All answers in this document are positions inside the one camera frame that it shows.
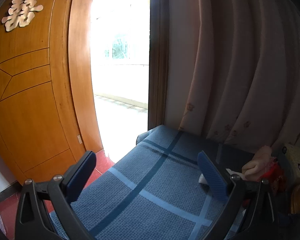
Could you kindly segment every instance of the pink curtain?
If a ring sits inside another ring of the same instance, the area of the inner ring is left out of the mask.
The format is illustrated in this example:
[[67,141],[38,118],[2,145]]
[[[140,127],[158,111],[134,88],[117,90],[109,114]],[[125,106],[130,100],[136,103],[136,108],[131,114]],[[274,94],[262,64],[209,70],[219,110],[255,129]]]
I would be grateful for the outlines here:
[[300,16],[289,0],[199,0],[179,129],[256,152],[300,146]]

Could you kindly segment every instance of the metal bolt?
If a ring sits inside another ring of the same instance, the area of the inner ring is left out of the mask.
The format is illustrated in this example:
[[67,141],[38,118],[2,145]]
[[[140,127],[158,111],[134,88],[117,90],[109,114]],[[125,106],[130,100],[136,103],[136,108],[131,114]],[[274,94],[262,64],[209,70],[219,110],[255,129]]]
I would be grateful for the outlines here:
[[268,185],[269,184],[269,180],[268,179],[262,179],[261,182],[265,185]]
[[30,185],[31,183],[32,183],[32,179],[26,179],[26,180],[25,180],[25,184],[26,184],[26,185]]
[[56,176],[53,177],[54,181],[59,181],[61,179],[62,179],[62,175],[56,175]]
[[231,179],[238,181],[240,179],[240,176],[237,174],[233,174],[233,175],[231,175]]

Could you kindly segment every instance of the floor tile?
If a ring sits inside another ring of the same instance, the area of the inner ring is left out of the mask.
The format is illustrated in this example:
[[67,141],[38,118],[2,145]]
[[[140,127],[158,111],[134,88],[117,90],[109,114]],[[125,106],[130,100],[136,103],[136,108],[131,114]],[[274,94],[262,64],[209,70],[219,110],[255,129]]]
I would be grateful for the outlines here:
[[105,173],[110,167],[114,165],[114,162],[110,160],[109,157],[106,157],[104,150],[101,150],[96,153],[97,155],[97,165],[96,169],[102,174]]
[[50,200],[45,200],[44,203],[47,207],[48,213],[51,213],[52,211],[54,211],[54,207],[53,207],[52,202]]
[[13,194],[11,197],[0,202],[0,215],[4,224],[4,228],[6,229],[6,236],[9,240],[14,239],[17,208],[17,194]]

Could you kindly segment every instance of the blue gripper pad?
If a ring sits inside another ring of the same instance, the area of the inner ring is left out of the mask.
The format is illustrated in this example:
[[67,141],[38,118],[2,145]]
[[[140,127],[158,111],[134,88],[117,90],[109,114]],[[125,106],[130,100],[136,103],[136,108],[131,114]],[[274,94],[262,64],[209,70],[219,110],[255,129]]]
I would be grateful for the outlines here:
[[86,151],[84,156],[73,166],[69,174],[65,175],[66,200],[68,203],[78,200],[97,163],[96,154]]
[[228,184],[204,151],[198,154],[198,166],[212,191],[213,196],[222,202],[228,201]]

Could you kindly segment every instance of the blue plaid mat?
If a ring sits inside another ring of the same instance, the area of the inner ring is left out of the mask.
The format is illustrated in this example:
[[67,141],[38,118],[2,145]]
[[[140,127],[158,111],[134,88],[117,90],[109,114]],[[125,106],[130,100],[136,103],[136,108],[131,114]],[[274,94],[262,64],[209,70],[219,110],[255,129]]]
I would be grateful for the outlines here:
[[[240,165],[238,158],[243,163],[251,159],[246,152],[159,126],[84,189],[71,207],[98,240],[200,239],[223,208],[209,187],[198,183],[201,150],[210,158],[221,155],[220,162],[227,160],[233,170]],[[233,160],[229,155],[234,153]],[[50,216],[58,234],[68,239],[56,213]],[[242,210],[226,239],[234,236],[241,220]]]

